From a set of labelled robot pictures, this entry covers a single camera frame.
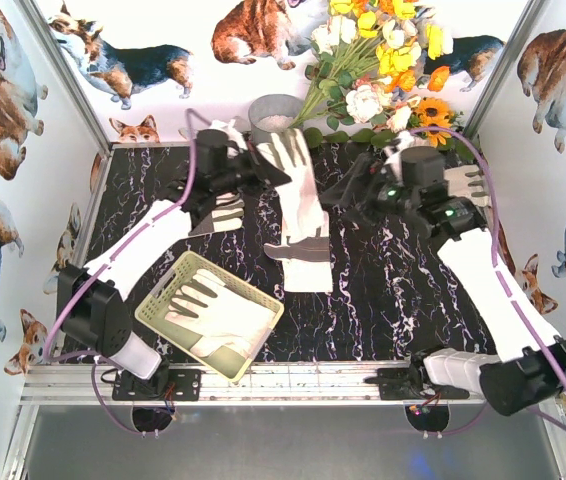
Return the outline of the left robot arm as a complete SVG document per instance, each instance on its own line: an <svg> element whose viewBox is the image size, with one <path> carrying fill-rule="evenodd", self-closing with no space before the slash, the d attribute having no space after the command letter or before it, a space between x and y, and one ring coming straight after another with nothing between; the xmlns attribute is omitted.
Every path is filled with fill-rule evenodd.
<svg viewBox="0 0 566 480"><path fill-rule="evenodd" d="M210 217L221 195L256 196L291 180L251 143L238 145L223 131L205 129L190 146L186 177L168 182L144 216L106 253L58 276L57 332L140 380L152 379L161 356L133 331L125 305L147 270L176 242Z"/></svg>

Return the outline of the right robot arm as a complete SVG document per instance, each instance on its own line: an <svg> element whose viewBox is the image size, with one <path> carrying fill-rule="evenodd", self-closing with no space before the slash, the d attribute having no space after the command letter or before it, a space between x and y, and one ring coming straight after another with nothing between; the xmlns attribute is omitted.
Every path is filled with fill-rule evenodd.
<svg viewBox="0 0 566 480"><path fill-rule="evenodd" d="M360 225L401 217L430 241L488 327L493 355L451 347L415 355L413 367L425 383L481 395L504 416L566 394L566 338L533 306L500 257L495 224L470 199L450 192L437 150L411 147L385 161L363 153L321 201Z"/></svg>

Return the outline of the white green work glove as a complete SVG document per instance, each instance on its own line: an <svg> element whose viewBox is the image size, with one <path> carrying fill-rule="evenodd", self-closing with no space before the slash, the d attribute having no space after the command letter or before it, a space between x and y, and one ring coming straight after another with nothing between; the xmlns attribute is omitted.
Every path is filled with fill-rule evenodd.
<svg viewBox="0 0 566 480"><path fill-rule="evenodd" d="M227 347L243 358L251 356L274 318L274 312L226 287L213 272L196 271L171 298L165 319L200 336L189 348L205 358Z"/></svg>

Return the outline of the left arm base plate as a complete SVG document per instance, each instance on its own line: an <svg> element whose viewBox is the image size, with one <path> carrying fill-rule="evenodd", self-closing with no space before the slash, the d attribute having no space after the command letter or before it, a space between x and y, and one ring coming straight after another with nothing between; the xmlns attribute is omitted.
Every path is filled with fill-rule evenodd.
<svg viewBox="0 0 566 480"><path fill-rule="evenodd" d="M147 380L127 370L117 374L112 390L115 401L197 401L202 371L161 366Z"/></svg>

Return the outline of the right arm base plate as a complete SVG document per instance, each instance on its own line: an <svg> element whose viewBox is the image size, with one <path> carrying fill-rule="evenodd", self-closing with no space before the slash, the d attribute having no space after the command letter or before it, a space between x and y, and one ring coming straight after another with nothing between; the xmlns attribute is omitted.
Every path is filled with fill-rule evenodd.
<svg viewBox="0 0 566 480"><path fill-rule="evenodd" d="M386 367L376 370L374 376L364 379L365 384L378 387L382 400L465 400L467 390L453 386L434 384L425 370L424 355L412 355L406 366Z"/></svg>

